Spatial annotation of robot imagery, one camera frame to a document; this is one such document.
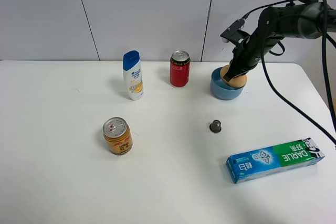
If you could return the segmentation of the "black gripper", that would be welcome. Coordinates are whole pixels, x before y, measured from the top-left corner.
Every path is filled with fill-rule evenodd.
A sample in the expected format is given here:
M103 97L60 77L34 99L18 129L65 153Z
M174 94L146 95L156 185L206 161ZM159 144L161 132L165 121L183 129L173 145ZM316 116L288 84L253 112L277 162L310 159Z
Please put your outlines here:
M276 34L271 34L265 39L263 37L260 32L254 31L233 50L233 60L223 68L223 79L226 82L230 82L235 77L243 76L255 68L261 60L261 52L263 52L263 55L267 54L284 38Z

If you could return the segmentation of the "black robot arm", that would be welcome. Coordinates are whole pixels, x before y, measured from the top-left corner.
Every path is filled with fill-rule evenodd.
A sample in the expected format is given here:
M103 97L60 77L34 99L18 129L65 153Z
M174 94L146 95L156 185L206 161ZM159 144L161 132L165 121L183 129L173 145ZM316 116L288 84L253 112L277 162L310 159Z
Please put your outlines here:
M245 18L234 21L222 34L223 39L235 45L233 59L226 73L221 77L229 82L254 69L261 58L272 52L272 48L284 38L317 39L322 36L323 21L327 21L327 32L335 32L335 10L327 6L323 11L322 2L267 7L258 20L257 28L250 35L241 30Z

